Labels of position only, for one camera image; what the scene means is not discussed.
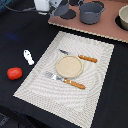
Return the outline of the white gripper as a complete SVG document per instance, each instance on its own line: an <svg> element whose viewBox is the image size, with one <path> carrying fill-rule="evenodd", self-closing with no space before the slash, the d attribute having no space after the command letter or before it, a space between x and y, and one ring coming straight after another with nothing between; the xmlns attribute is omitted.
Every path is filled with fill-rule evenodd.
<svg viewBox="0 0 128 128"><path fill-rule="evenodd" d="M46 15L51 9L57 8L56 0L34 0L36 11Z"/></svg>

